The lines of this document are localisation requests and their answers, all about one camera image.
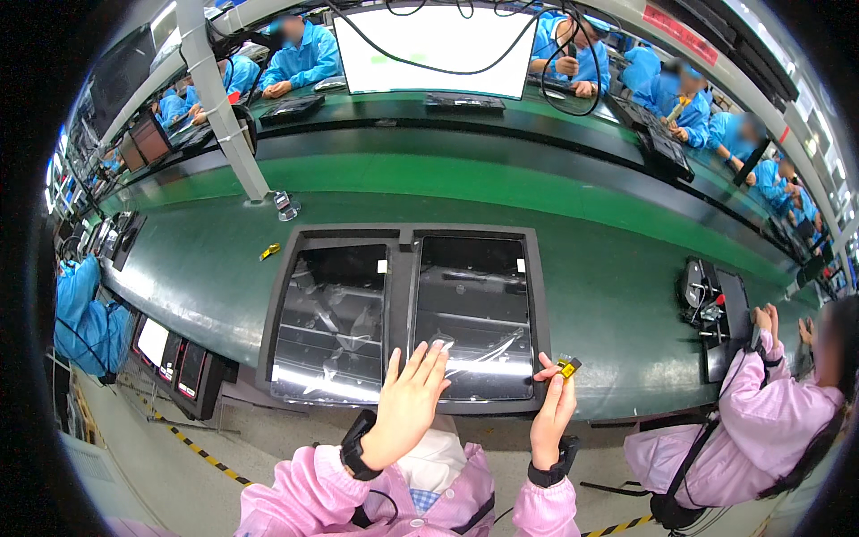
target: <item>fluorescent light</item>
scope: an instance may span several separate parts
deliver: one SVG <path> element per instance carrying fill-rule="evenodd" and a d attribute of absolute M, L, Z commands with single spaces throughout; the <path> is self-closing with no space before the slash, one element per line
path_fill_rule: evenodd
<path fill-rule="evenodd" d="M 176 2 L 171 2 L 164 10 L 158 14 L 152 24 L 149 25 L 149 29 L 155 31 L 155 27 L 161 24 L 161 21 L 164 20 L 164 17 L 173 13 L 173 10 L 176 9 Z"/>

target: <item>dark hair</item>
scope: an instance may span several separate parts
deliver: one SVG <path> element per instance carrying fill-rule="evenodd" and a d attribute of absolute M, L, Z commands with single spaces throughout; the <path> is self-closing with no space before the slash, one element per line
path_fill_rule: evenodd
<path fill-rule="evenodd" d="M 853 295 L 835 301 L 826 331 L 842 343 L 842 372 L 838 389 L 844 394 L 844 405 L 853 401 L 856 394 L 856 367 L 859 365 L 859 296 Z M 829 453 L 835 437 L 841 430 L 846 409 L 841 405 L 826 427 L 808 443 L 805 452 L 787 475 L 776 479 L 776 483 L 758 493 L 758 499 L 776 497 L 782 492 L 793 491 L 820 464 Z"/>

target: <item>blue lab coat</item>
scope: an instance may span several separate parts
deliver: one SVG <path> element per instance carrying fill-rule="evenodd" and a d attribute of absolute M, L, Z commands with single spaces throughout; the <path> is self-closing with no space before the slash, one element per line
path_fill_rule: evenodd
<path fill-rule="evenodd" d="M 236 91 L 239 92 L 239 95 L 244 95 L 251 90 L 253 81 L 256 80 L 257 73 L 259 73 L 259 66 L 253 60 L 241 54 L 235 54 L 231 59 L 233 60 L 233 65 L 235 65 L 235 74 L 233 75 L 233 79 L 230 80 L 229 74 L 233 71 L 233 65 L 227 62 L 227 69 L 223 73 L 221 84 L 223 84 L 224 89 L 227 91 L 227 95 Z M 191 110 L 191 107 L 199 102 L 200 98 L 197 96 L 197 88 L 188 86 L 185 90 L 185 103 L 188 106 L 188 110 Z"/>
<path fill-rule="evenodd" d="M 555 29 L 555 25 L 560 21 L 565 21 L 566 15 L 550 15 L 543 14 L 537 21 L 537 35 L 534 37 L 534 46 L 531 51 L 531 61 L 535 59 L 549 59 L 553 52 L 557 50 L 557 42 L 552 38 L 551 32 Z M 611 79 L 611 74 L 608 72 L 608 52 L 606 45 L 602 41 L 594 43 L 594 52 L 600 61 L 600 95 L 608 91 L 608 83 Z M 560 58 L 561 52 L 555 55 L 555 58 L 550 62 L 549 68 L 546 70 L 546 76 L 551 76 L 564 82 L 580 82 L 588 81 L 597 83 L 596 80 L 596 64 L 594 63 L 594 54 L 590 47 L 584 48 L 576 53 L 576 59 L 579 60 L 579 74 L 572 78 L 566 75 L 561 75 L 555 72 L 555 61 Z"/>
<path fill-rule="evenodd" d="M 127 356 L 125 328 L 128 310 L 116 302 L 105 306 L 98 299 L 93 299 L 101 279 L 99 262 L 93 254 L 80 265 L 64 265 L 62 270 L 57 278 L 58 320 L 54 322 L 54 348 L 88 375 L 103 376 L 105 367 L 112 373 L 118 372 Z M 65 321 L 71 330 L 60 320 Z"/>
<path fill-rule="evenodd" d="M 155 119 L 165 129 L 173 123 L 174 117 L 184 116 L 191 109 L 191 106 L 183 101 L 175 91 L 161 99 L 158 106 L 161 107 L 161 111 L 155 115 Z"/>
<path fill-rule="evenodd" d="M 743 162 L 747 161 L 756 147 L 740 134 L 744 120 L 742 114 L 738 113 L 714 113 L 713 117 L 710 118 L 707 149 L 715 151 L 719 149 L 720 145 L 724 145 L 732 156 Z"/>
<path fill-rule="evenodd" d="M 662 70 L 659 57 L 649 46 L 635 46 L 624 54 L 624 58 L 632 62 L 632 65 L 620 73 L 620 82 L 632 91 Z"/>
<path fill-rule="evenodd" d="M 778 162 L 758 162 L 752 171 L 758 180 L 752 188 L 760 192 L 779 216 L 786 216 L 787 211 L 789 211 L 787 202 L 790 200 L 790 194 L 784 191 L 788 182 L 778 175 Z"/>
<path fill-rule="evenodd" d="M 679 88 L 678 76 L 656 75 L 638 87 L 632 94 L 632 101 L 650 110 L 657 118 L 665 118 L 680 103 L 677 96 Z M 686 143 L 697 150 L 704 148 L 709 137 L 707 119 L 710 117 L 710 105 L 701 93 L 695 94 L 677 118 L 677 126 L 689 132 L 689 141 Z"/>
<path fill-rule="evenodd" d="M 275 52 L 259 80 L 259 88 L 265 90 L 272 84 L 288 80 L 292 89 L 296 89 L 342 74 L 337 40 L 327 28 L 305 21 L 301 44 L 296 48 L 288 42 Z"/>

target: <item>wristwatch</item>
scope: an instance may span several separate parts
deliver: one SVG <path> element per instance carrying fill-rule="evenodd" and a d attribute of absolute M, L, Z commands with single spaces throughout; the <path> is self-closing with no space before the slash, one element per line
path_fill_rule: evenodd
<path fill-rule="evenodd" d="M 359 481 L 370 481 L 377 478 L 381 473 L 381 470 L 371 470 L 361 460 L 361 455 L 364 454 L 361 447 L 361 437 L 366 435 L 373 428 L 373 425 L 375 425 L 375 412 L 362 410 L 341 442 L 340 461 L 343 466 L 352 471 L 355 479 Z"/>
<path fill-rule="evenodd" d="M 536 486 L 547 489 L 564 480 L 564 477 L 570 473 L 573 461 L 576 459 L 576 453 L 579 451 L 579 437 L 561 436 L 560 442 L 557 443 L 557 450 L 559 453 L 557 462 L 551 465 L 548 470 L 538 470 L 534 467 L 533 461 L 528 463 L 529 481 Z"/>

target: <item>metal pillar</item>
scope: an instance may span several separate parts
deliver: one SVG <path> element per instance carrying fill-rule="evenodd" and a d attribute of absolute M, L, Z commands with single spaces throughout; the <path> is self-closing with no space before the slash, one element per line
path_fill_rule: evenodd
<path fill-rule="evenodd" d="M 194 77 L 200 103 L 221 145 L 227 162 L 252 200 L 261 200 L 269 187 L 247 147 L 242 129 L 227 101 L 215 56 L 206 38 L 206 18 L 202 0 L 182 0 L 176 4 L 176 21 L 182 37 L 182 54 Z"/>

